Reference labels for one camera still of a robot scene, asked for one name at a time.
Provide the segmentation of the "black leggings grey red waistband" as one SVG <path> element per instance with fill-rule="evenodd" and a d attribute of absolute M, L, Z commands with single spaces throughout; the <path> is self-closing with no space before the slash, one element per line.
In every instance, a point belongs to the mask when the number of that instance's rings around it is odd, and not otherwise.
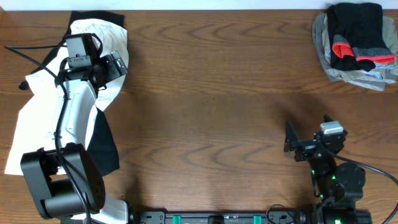
<path fill-rule="evenodd" d="M 331 67 L 341 71 L 376 68 L 396 60 L 382 38 L 382 6 L 343 2 L 327 8 Z"/>

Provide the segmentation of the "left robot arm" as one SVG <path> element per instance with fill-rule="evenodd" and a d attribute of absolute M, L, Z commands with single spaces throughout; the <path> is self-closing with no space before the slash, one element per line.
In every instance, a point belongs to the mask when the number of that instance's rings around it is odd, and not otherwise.
<path fill-rule="evenodd" d="M 96 34 L 66 35 L 68 56 L 54 76 L 58 97 L 50 149 L 21 158 L 21 170 L 40 216 L 62 223 L 129 223 L 127 202 L 105 192 L 85 149 L 90 111 L 100 88 L 127 73 L 118 51 L 102 55 Z"/>

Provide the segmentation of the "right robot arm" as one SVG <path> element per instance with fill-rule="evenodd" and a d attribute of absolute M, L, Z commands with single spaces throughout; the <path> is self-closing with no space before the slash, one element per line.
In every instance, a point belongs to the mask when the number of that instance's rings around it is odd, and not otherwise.
<path fill-rule="evenodd" d="M 301 141 L 291 121 L 285 122 L 284 152 L 294 152 L 297 162 L 307 161 L 311 168 L 313 195 L 320 203 L 297 212 L 295 223 L 348 223 L 370 221 L 369 215 L 356 209 L 363 198 L 366 172 L 358 165 L 338 165 L 337 154 L 344 148 L 348 132 L 338 121 L 323 117 L 320 130 L 312 140 Z"/>

